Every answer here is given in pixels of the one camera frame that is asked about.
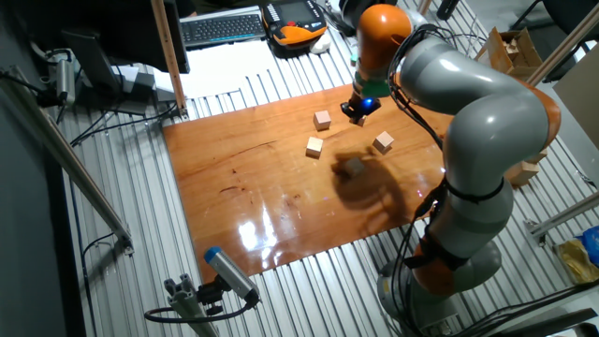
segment keyboard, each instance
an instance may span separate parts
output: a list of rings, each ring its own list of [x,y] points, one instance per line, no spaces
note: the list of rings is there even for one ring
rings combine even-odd
[[[181,28],[188,50],[266,36],[257,14],[181,22]]]

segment floor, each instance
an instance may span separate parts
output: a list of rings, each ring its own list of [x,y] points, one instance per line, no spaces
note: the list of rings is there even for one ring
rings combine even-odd
[[[439,0],[433,1],[431,10],[439,4]],[[417,2],[406,0],[402,5],[416,8]],[[474,16],[467,3],[460,3],[454,18],[439,24],[468,33],[473,23],[477,26]],[[476,29],[485,31],[482,26]],[[332,39],[329,52],[275,59],[274,68],[248,76],[238,91],[189,99],[189,119],[351,83],[355,69],[350,56],[355,52],[355,40],[345,40],[332,30],[328,34]],[[477,42],[471,46],[467,38],[458,46],[471,56],[480,47]],[[155,105],[147,113],[153,116],[163,108]],[[98,118],[103,119],[101,125],[110,126],[140,117],[79,111],[66,114],[60,127],[67,139],[74,139]],[[172,123],[184,121],[165,121]],[[91,303],[85,296],[81,272],[79,278],[88,335],[94,335],[93,319],[98,336],[193,336],[187,326],[159,325],[143,319],[145,311],[168,306],[164,280],[189,273],[196,285],[203,281],[160,125],[113,128],[89,138],[75,151],[129,226],[135,248],[133,256],[125,256],[118,249],[119,243],[109,238],[92,247],[85,257]],[[551,144],[548,158],[540,163],[541,172],[529,185],[515,191],[512,217],[495,239],[504,257],[503,266],[484,285],[456,297],[459,316],[448,322],[452,331],[462,330],[506,305],[539,299],[571,285],[550,246],[535,244],[522,223],[525,218],[546,220],[594,191],[575,174],[575,165],[581,164],[559,137]],[[68,177],[66,192],[71,230],[81,232],[83,244],[110,233],[78,189],[74,202],[70,201]],[[551,230],[549,240],[563,242],[597,223],[599,213],[587,212]],[[397,335],[397,324],[378,302],[375,282],[377,270],[396,256],[402,234],[395,228],[253,275],[251,279],[262,297],[257,310],[216,327],[222,336]],[[412,238],[412,246],[415,243],[416,238]],[[79,244],[73,244],[77,251]],[[76,262],[81,271],[77,256]],[[227,294],[220,304],[228,313],[241,306],[234,294]]]

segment wooden board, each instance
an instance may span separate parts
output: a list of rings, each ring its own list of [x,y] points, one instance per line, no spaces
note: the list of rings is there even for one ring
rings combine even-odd
[[[219,245],[249,274],[409,222],[443,178],[441,151],[390,98],[363,126],[340,104],[351,85],[225,113],[164,129],[170,160],[205,282],[205,251]],[[314,113],[328,110],[329,130]],[[444,135],[451,117],[417,109]],[[373,141],[395,139],[382,155]],[[309,137],[324,140],[320,159],[305,155]],[[354,179],[343,163],[366,167]]]

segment white paper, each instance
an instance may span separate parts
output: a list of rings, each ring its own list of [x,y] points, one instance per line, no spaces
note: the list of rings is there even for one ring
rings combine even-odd
[[[238,91],[246,76],[276,66],[265,41],[226,44],[200,51],[189,51],[189,74],[181,74],[187,98],[220,95]],[[170,75],[154,69],[156,87],[173,92]]]
[[[126,93],[131,93],[133,90],[133,83],[135,82],[135,78],[138,76],[139,68],[136,66],[119,66],[117,69],[116,66],[112,66],[112,71],[116,75],[119,74],[119,69],[121,70],[121,74],[124,77],[123,83],[123,91]]]

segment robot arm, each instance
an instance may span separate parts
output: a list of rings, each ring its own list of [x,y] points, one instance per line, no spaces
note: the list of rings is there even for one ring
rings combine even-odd
[[[402,303],[406,308],[441,303],[499,270],[501,255],[491,240],[507,224],[514,203],[504,174],[546,148],[561,121],[559,109],[545,94],[467,58],[439,37],[410,45],[406,39],[414,32],[399,8],[376,5],[364,12],[358,27],[354,93],[342,105],[354,120],[372,113],[377,107],[365,109],[363,102],[390,95],[388,81],[397,77],[389,74],[399,70],[407,98],[455,115],[443,141],[443,195],[413,258],[404,260],[411,270],[402,278],[386,268],[379,279],[379,298],[393,316],[401,314],[393,294],[402,282],[410,285],[413,295]],[[408,50],[402,65],[389,69],[404,41],[402,48]],[[381,286],[388,285],[388,279],[392,286]],[[397,286],[394,279],[399,279]]]

